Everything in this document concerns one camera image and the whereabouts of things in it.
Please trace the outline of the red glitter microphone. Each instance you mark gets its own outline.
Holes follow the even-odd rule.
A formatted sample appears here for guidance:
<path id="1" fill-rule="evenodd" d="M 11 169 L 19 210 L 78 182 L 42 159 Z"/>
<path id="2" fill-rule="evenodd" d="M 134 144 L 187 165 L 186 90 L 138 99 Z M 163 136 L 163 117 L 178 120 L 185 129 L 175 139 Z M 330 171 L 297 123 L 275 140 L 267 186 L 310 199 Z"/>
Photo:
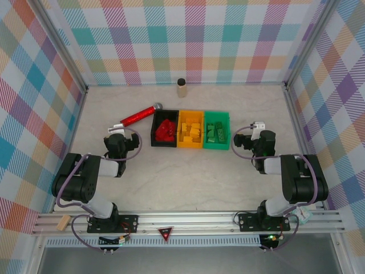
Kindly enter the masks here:
<path id="1" fill-rule="evenodd" d="M 163 109 L 163 105 L 161 103 L 155 103 L 153 106 L 150 106 L 144 110 L 141 110 L 127 118 L 124 118 L 120 121 L 120 124 L 122 124 L 124 127 L 128 127 L 146 117 L 151 116 L 155 113 L 156 110 Z"/>

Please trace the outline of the black plastic bin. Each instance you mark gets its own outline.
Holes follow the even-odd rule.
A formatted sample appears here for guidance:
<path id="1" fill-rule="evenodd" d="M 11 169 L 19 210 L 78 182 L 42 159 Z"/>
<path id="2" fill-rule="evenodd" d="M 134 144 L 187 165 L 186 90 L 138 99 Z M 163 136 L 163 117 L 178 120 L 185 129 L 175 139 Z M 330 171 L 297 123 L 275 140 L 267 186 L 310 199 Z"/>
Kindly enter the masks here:
<path id="1" fill-rule="evenodd" d="M 157 142 L 155 140 L 155 132 L 160 127 L 160 124 L 165 119 L 169 119 L 170 122 L 176 123 L 175 129 L 175 141 L 174 142 Z M 179 119 L 179 111 L 178 110 L 156 110 L 153 116 L 152 128 L 151 128 L 151 146 L 152 147 L 176 147 L 177 146 L 177 122 Z"/>

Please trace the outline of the green plastic bin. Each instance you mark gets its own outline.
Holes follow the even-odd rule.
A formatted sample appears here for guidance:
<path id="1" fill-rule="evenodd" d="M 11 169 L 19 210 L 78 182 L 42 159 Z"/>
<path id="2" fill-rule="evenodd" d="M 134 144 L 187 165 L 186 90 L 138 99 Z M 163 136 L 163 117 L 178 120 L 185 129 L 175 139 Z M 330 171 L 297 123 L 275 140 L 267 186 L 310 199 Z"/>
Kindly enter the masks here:
<path id="1" fill-rule="evenodd" d="M 226 143 L 219 143 L 218 136 L 217 136 L 217 128 L 216 128 L 216 122 L 221 122 L 223 124 L 223 129 L 226 133 Z M 208 143 L 207 138 L 207 124 L 214 123 L 215 124 L 215 139 L 216 141 L 214 143 Z M 230 116 L 228 112 L 222 112 L 222 111 L 205 111 L 204 112 L 204 142 L 203 142 L 203 148 L 205 149 L 211 149 L 211 150 L 228 150 L 230 146 Z"/>

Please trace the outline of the yellow plastic bin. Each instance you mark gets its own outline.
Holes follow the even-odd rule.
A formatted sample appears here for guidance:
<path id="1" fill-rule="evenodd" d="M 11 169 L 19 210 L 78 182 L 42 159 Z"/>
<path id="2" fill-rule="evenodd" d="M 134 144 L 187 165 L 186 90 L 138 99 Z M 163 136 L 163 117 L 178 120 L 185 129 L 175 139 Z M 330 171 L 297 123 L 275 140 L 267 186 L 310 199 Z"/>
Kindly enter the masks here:
<path id="1" fill-rule="evenodd" d="M 184 143 L 183 137 L 190 136 L 190 133 L 187 132 L 183 134 L 181 132 L 181 124 L 187 123 L 192 128 L 192 123 L 199 123 L 200 124 L 200 135 L 198 138 L 193 138 L 193 142 L 191 143 Z M 177 126 L 177 146 L 178 148 L 202 148 L 204 142 L 204 112 L 203 111 L 196 111 L 196 110 L 180 110 L 179 111 L 179 119 L 178 119 L 178 126 Z"/>

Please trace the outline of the teal paper tag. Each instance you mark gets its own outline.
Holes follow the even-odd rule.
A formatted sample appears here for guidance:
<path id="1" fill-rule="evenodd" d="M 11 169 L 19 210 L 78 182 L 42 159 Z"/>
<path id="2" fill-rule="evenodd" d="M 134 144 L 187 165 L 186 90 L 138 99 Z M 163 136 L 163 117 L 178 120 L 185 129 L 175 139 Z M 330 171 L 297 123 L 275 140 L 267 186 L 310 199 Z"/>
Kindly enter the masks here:
<path id="1" fill-rule="evenodd" d="M 313 216 L 306 207 L 297 207 L 292 213 L 298 217 L 300 225 L 306 224 Z"/>

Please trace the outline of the small wooden block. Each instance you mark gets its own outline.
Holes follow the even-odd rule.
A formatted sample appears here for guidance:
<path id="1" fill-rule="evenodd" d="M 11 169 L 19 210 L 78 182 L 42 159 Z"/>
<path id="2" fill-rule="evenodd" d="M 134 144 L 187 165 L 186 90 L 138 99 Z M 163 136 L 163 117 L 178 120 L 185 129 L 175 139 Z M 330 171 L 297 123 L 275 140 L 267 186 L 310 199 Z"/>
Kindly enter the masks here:
<path id="1" fill-rule="evenodd" d="M 59 223 L 56 226 L 56 229 L 58 231 L 64 231 L 66 227 L 68 226 L 69 222 L 71 221 L 70 215 L 63 215 L 59 221 Z"/>

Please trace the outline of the black connector with LED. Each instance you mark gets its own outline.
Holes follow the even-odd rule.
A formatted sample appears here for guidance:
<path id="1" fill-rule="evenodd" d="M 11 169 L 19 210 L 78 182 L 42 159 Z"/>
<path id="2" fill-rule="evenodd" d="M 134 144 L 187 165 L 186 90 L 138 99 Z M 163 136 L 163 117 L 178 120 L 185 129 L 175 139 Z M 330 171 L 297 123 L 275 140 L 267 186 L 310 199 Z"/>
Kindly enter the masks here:
<path id="1" fill-rule="evenodd" d="M 117 238 L 106 238 L 106 237 L 99 237 L 98 244 L 99 245 L 123 245 L 124 243 L 130 240 L 130 236 L 124 235 Z"/>
<path id="2" fill-rule="evenodd" d="M 260 243 L 262 248 L 277 248 L 279 246 L 279 242 L 282 240 L 281 235 L 273 234 L 273 235 L 260 235 Z"/>

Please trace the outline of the red triangle sign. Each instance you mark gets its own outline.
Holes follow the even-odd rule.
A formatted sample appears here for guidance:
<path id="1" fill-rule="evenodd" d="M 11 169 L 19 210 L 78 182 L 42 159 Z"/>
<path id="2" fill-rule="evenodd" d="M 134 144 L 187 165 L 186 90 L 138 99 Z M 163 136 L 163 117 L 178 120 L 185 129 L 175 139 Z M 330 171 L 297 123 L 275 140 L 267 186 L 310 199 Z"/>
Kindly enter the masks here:
<path id="1" fill-rule="evenodd" d="M 174 227 L 165 227 L 165 228 L 158 228 L 157 230 L 164 239 L 164 241 L 167 243 L 169 241 L 173 229 Z"/>

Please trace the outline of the aluminium frame side bar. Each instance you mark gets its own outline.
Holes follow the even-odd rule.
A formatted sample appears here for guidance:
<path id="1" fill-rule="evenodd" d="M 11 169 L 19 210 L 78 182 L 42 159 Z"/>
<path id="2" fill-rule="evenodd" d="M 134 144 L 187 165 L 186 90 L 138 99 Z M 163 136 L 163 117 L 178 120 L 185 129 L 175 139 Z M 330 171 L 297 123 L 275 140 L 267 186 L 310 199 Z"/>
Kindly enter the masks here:
<path id="1" fill-rule="evenodd" d="M 78 126 L 79 126 L 79 122 L 80 122 L 80 119 L 82 117 L 82 112 L 83 112 L 83 108 L 84 108 L 84 105 L 85 105 L 85 102 L 86 102 L 86 98 L 87 98 L 87 94 L 88 94 L 88 90 L 85 91 L 84 93 L 82 93 L 82 96 L 80 97 L 80 102 L 78 105 L 75 105 L 74 107 L 74 112 L 72 113 L 72 119 L 71 119 L 71 124 L 72 124 L 72 127 L 71 129 L 67 129 L 67 132 L 66 132 L 66 142 L 65 144 L 62 146 L 62 149 L 61 149 L 61 158 L 58 160 L 57 162 L 57 165 L 55 166 L 55 171 L 54 171 L 54 177 L 53 179 L 55 179 L 55 176 L 57 174 L 57 172 L 59 171 L 59 168 L 61 167 L 61 164 L 62 164 L 62 161 L 65 159 L 67 153 L 71 152 L 72 150 L 72 146 L 73 146 L 73 143 L 74 143 L 74 140 L 75 140 L 75 137 L 76 137 L 76 133 L 77 133 L 77 130 L 78 130 Z M 51 197 L 51 186 L 52 186 L 52 183 L 50 183 L 50 186 L 48 188 L 48 192 L 49 192 L 49 197 Z M 52 213 L 54 211 L 54 207 L 56 205 L 56 198 L 55 197 L 52 197 L 52 198 L 49 198 L 49 200 L 47 200 L 48 203 L 47 203 L 47 208 L 46 208 L 46 202 L 44 203 L 44 208 L 43 208 L 43 211 L 44 213 L 47 212 L 47 213 Z"/>
<path id="2" fill-rule="evenodd" d="M 285 86 L 282 88 L 299 149 L 298 152 L 281 156 L 282 192 L 285 200 L 293 208 L 309 206 L 325 201 L 329 195 L 329 187 L 318 157 L 309 153 L 293 96 Z"/>

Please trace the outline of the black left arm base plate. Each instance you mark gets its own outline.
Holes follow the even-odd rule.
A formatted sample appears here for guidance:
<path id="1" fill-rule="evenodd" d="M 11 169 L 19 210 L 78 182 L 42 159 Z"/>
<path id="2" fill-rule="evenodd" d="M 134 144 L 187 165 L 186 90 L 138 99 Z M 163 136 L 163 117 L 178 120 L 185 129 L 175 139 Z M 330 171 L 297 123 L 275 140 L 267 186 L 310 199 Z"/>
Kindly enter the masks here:
<path id="1" fill-rule="evenodd" d="M 136 233 L 137 215 L 118 215 L 108 219 L 92 217 L 88 219 L 88 233 Z"/>

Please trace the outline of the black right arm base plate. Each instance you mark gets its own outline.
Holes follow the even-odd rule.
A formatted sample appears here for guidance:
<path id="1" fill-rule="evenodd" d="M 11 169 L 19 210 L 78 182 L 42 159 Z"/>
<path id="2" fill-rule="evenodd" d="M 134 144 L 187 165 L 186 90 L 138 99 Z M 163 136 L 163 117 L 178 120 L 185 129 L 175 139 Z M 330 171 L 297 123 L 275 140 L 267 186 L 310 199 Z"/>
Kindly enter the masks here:
<path id="1" fill-rule="evenodd" d="M 238 221 L 241 232 L 286 232 L 290 231 L 288 218 L 259 217 L 257 213 L 240 213 Z"/>

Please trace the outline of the aluminium mounting rail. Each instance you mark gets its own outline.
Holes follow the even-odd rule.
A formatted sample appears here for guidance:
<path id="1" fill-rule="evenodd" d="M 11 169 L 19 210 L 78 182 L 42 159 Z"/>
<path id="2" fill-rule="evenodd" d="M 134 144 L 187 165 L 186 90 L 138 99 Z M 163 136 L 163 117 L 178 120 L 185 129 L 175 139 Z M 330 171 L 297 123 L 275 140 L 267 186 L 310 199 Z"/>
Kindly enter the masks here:
<path id="1" fill-rule="evenodd" d="M 38 216 L 35 222 L 32 235 L 33 236 L 71 236 L 71 224 L 67 224 L 65 229 L 60 231 L 56 227 L 61 222 L 64 215 L 74 220 L 74 229 L 80 236 L 88 236 L 87 228 L 90 226 L 86 217 L 76 218 L 80 214 L 79 211 L 60 211 L 54 213 L 43 213 Z M 259 231 L 254 229 L 253 225 L 246 225 L 245 221 L 233 220 L 238 217 L 235 212 L 230 211 L 182 211 L 182 212 L 152 212 L 137 211 L 135 213 L 138 218 L 132 222 L 131 228 L 125 224 L 121 227 L 126 233 L 133 236 L 155 236 L 158 235 L 158 229 L 172 227 L 173 236 L 188 235 L 238 235 L 240 233 L 246 235 L 253 234 L 284 234 L 294 232 L 296 221 L 294 217 L 290 217 L 285 222 L 290 229 L 285 230 L 284 225 L 275 224 L 271 231 Z M 343 233 L 346 229 L 344 222 L 338 211 L 326 211 L 323 209 L 313 211 L 310 220 L 300 225 L 298 233 Z"/>

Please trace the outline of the aluminium frame post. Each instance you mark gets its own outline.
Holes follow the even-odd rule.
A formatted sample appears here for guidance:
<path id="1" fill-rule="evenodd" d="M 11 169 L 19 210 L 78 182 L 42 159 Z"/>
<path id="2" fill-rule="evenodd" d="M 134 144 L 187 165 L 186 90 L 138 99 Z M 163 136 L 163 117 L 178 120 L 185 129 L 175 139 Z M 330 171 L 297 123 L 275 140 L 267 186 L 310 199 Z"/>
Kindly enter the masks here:
<path id="1" fill-rule="evenodd" d="M 88 93 L 88 85 L 85 83 L 80 71 L 78 70 L 74 60 L 67 50 L 66 45 L 63 42 L 57 28 L 54 26 L 50 16 L 48 15 L 46 8 L 41 3 L 41 0 L 28 0 L 29 5 L 32 7 L 36 16 L 40 20 L 42 26 L 45 28 L 46 33 L 50 37 L 51 42 L 54 44 L 56 51 L 64 61 L 66 67 L 78 87 L 82 90 L 83 94 Z"/>
<path id="2" fill-rule="evenodd" d="M 289 69 L 287 76 L 285 76 L 283 83 L 287 90 L 293 85 L 295 80 L 299 77 L 300 72 L 303 70 L 305 63 L 307 62 L 310 53 L 317 45 L 322 33 L 324 32 L 329 20 L 331 19 L 334 11 L 340 4 L 341 0 L 326 0 L 323 4 L 323 8 L 320 13 L 315 12 L 317 16 L 316 21 L 309 31 L 306 30 L 303 37 L 306 37 L 305 43 L 298 54 L 295 54 L 295 61 Z"/>

